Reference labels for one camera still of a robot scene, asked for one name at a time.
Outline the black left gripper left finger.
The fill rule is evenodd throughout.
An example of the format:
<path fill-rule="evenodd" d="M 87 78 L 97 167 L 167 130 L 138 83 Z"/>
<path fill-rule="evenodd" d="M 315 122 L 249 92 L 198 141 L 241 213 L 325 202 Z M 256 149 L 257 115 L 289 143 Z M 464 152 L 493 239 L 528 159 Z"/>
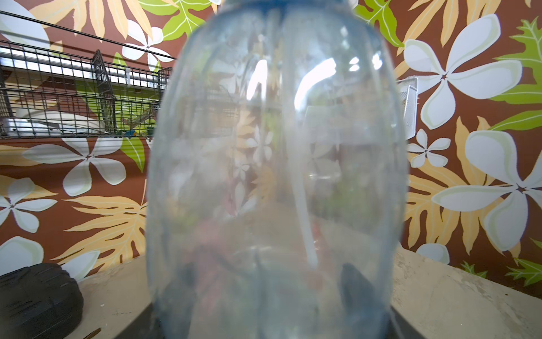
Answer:
<path fill-rule="evenodd" d="M 163 339 L 163 330 L 150 303 L 115 339 Z"/>

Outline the clear blue spray bottle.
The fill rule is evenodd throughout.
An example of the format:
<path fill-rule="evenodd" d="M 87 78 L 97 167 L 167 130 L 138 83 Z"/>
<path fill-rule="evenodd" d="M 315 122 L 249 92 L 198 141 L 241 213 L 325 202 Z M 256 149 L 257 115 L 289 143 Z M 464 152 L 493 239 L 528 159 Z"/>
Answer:
<path fill-rule="evenodd" d="M 146 258 L 166 338 L 384 338 L 408 162 L 385 40 L 349 1 L 226 1 L 154 131 Z"/>

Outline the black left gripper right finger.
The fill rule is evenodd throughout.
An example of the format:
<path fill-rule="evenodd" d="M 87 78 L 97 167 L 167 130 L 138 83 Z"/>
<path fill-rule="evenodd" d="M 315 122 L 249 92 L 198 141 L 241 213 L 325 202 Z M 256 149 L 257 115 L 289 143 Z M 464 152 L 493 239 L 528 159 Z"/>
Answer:
<path fill-rule="evenodd" d="M 394 307 L 389 320 L 389 339 L 425 339 Z"/>

